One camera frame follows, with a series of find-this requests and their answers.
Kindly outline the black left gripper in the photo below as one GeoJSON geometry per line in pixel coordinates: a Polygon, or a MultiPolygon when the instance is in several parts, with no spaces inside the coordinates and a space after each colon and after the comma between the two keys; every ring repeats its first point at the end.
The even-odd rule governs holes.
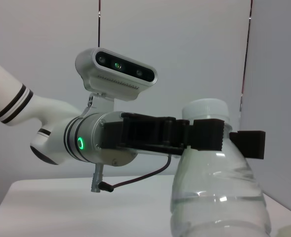
{"type": "Polygon", "coordinates": [[[221,151],[225,122],[196,119],[193,124],[179,119],[164,135],[167,117],[125,113],[121,121],[107,122],[102,128],[102,148],[172,154],[180,156],[187,148],[221,151]]]}

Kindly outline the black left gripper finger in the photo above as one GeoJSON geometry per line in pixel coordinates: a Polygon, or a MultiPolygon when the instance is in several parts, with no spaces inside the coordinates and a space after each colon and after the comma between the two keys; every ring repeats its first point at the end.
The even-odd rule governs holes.
{"type": "Polygon", "coordinates": [[[266,132],[230,132],[229,138],[245,158],[264,158],[266,132]]]}

